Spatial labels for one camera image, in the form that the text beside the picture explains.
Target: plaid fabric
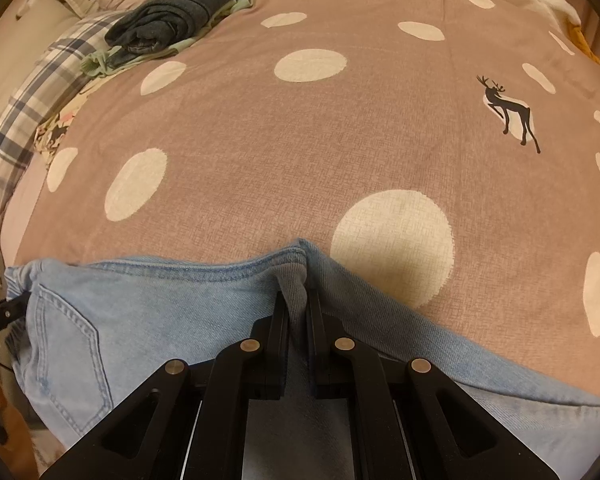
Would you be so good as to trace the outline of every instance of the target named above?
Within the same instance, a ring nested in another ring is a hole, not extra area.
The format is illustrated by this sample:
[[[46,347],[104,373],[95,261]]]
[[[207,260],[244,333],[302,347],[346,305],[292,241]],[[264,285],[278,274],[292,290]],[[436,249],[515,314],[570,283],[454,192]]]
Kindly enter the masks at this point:
[[[8,201],[33,155],[36,128],[65,106],[87,83],[80,70],[87,55],[108,48],[110,26],[124,15],[114,11],[76,23],[36,62],[0,116],[0,224]]]

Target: denim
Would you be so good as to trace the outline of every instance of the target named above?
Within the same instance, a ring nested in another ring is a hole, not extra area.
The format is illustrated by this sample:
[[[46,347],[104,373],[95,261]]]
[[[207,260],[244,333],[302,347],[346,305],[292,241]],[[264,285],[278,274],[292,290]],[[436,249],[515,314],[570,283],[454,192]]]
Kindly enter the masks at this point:
[[[107,60],[119,68],[142,54],[156,54],[193,38],[230,0],[146,0],[106,33],[109,46],[121,46]]]
[[[382,294],[306,240],[263,257],[203,265],[147,256],[6,272],[31,291],[8,345],[43,422],[73,445],[171,358],[196,363],[249,335],[277,291],[291,322],[285,397],[251,401],[245,479],[352,478],[346,404],[313,400],[304,358],[304,284],[348,333],[382,354],[438,366],[542,458],[575,480],[600,453],[600,398],[499,357]]]

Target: light green fabric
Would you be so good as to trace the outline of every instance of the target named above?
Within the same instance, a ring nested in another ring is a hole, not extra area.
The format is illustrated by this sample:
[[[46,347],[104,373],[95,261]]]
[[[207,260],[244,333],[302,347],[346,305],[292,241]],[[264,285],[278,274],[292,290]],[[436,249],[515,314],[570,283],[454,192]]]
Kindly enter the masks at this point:
[[[108,75],[115,74],[120,70],[125,70],[133,65],[149,61],[150,59],[158,59],[161,57],[171,57],[182,52],[185,48],[190,47],[201,38],[204,38],[207,33],[220,23],[225,17],[238,12],[238,10],[248,9],[253,5],[253,0],[229,0],[224,7],[216,12],[208,23],[202,27],[193,38],[187,38],[186,40],[174,43],[160,52],[154,52],[153,54],[143,54],[142,56],[136,57],[133,61],[130,61],[117,68],[110,68],[107,66],[107,59],[112,54],[115,54],[121,47],[114,46],[109,50],[98,50],[88,56],[85,56],[80,64],[80,69],[88,76],[91,77],[106,77]]]

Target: yellow fabric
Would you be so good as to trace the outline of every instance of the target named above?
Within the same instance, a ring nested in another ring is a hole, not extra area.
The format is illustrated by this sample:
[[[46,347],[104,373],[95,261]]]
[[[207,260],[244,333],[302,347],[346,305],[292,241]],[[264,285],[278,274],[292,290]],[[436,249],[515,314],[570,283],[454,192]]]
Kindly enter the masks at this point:
[[[573,42],[573,44],[577,46],[585,56],[591,58],[600,65],[600,58],[591,51],[591,47],[587,43],[587,40],[584,39],[582,27],[580,25],[574,25],[567,20],[567,28],[569,29],[569,39]]]

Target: deer print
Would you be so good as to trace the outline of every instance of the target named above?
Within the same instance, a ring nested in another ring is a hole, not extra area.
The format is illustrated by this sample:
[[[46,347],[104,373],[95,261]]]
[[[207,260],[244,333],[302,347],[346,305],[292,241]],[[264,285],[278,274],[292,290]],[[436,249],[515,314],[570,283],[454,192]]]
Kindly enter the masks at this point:
[[[528,132],[531,135],[531,138],[534,140],[536,144],[536,152],[540,153],[540,146],[538,146],[538,140],[536,136],[531,131],[531,125],[529,121],[531,119],[531,108],[526,107],[520,103],[515,103],[513,101],[508,101],[500,95],[500,92],[504,93],[504,87],[498,85],[495,81],[493,81],[493,86],[488,85],[488,78],[484,76],[477,76],[478,81],[482,83],[485,87],[484,95],[487,97],[487,101],[489,102],[489,107],[496,112],[501,118],[504,119],[504,131],[503,134],[509,133],[509,112],[516,113],[520,116],[520,122],[522,123],[522,144],[526,145],[526,133]]]

